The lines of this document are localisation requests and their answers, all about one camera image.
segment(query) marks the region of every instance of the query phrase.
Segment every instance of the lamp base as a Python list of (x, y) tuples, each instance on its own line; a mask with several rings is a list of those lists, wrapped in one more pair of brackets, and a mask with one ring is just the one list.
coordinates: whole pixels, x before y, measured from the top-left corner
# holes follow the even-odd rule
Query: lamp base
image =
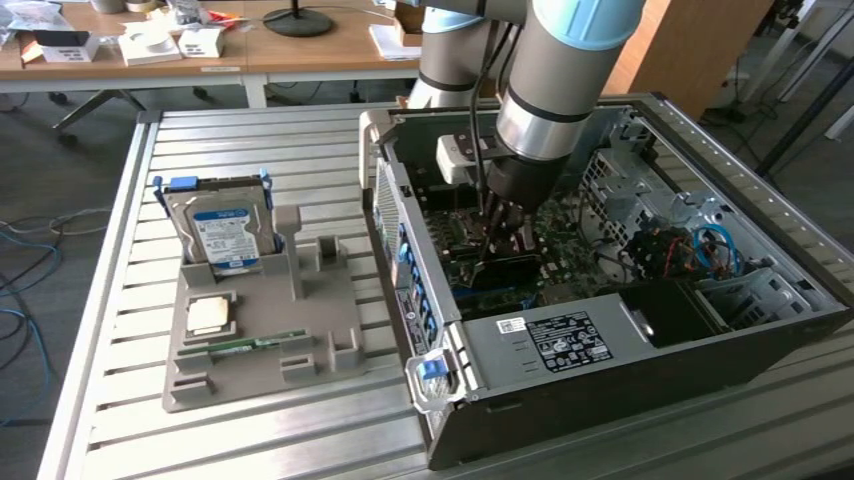
[(335, 25), (327, 15), (304, 8), (299, 10), (299, 18), (290, 8), (274, 10), (264, 15), (263, 22), (271, 31), (286, 37), (315, 37), (328, 32)]

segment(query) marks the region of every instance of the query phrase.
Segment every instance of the hard drive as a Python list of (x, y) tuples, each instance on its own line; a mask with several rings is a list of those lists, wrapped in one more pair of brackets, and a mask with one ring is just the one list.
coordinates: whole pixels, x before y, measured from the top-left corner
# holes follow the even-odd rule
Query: hard drive
[(280, 251), (270, 176), (178, 177), (167, 187), (162, 184), (155, 178), (155, 195), (175, 225), (184, 261), (210, 263), (218, 276), (258, 270), (260, 256)]

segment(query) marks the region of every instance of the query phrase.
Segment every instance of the wooden desk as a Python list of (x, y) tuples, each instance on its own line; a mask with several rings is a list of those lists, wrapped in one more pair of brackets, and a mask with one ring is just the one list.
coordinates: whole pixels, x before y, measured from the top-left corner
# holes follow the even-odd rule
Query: wooden desk
[[(310, 3), (365, 8), (389, 15), (389, 10), (363, 0), (312, 0)], [(282, 1), (247, 2), (246, 16), (260, 19), (283, 5)], [(287, 38), (264, 28), (260, 21), (254, 22), (256, 28), (247, 33), (250, 72), (418, 69), (418, 61), (389, 62), (377, 52), (369, 27), (373, 24), (391, 25), (391, 20), (343, 8), (318, 11), (335, 22), (332, 31), (322, 37)]]
[[(387, 62), (377, 52), (369, 34), (371, 23), (389, 20), (346, 9), (323, 9), (336, 26), (314, 38), (288, 38), (263, 26), (264, 14), (286, 7), (280, 1), (203, 2), (211, 10), (254, 19), (250, 29), (226, 33), (222, 58), (194, 58), (151, 65), (124, 66), (118, 45), (102, 46), (92, 63), (47, 63), (38, 59), (22, 66), (20, 45), (32, 40), (22, 35), (19, 44), (0, 51), (0, 93), (48, 92), (103, 89), (160, 88), (207, 85), (243, 85), (250, 107), (267, 106), (264, 85), (270, 82), (327, 80), (373, 80), (415, 78), (418, 62)], [(386, 12), (370, 0), (316, 0), (314, 5), (339, 5)], [(88, 3), (63, 7), (68, 22), (79, 30), (102, 36), (124, 32), (122, 23), (142, 21), (143, 14), (96, 13)]]

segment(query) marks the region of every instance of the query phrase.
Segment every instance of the motherboard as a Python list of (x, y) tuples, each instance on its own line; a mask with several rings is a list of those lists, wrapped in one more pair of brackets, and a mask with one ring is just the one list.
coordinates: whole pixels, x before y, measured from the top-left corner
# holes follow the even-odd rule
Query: motherboard
[(511, 242), (491, 242), (494, 251), (485, 252), (486, 222), (477, 207), (426, 212), (463, 319), (590, 298), (626, 281), (625, 272), (609, 274), (601, 268), (601, 254), (581, 234), (574, 209), (578, 201), (566, 194), (543, 204), (534, 226), (538, 249), (515, 254)]

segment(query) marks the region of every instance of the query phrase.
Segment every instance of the white box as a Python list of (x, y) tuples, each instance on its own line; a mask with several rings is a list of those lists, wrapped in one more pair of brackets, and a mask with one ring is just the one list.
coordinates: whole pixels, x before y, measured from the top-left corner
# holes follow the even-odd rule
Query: white box
[(178, 48), (190, 58), (219, 58), (224, 43), (222, 28), (200, 28), (184, 31), (178, 40)]
[(119, 37), (119, 48), (128, 67), (184, 58), (175, 40), (167, 33), (126, 33)]
[(50, 34), (50, 40), (44, 39), (43, 34), (36, 37), (46, 62), (78, 63), (95, 60), (98, 47), (100, 46), (95, 35), (90, 34), (90, 32), (50, 32)]

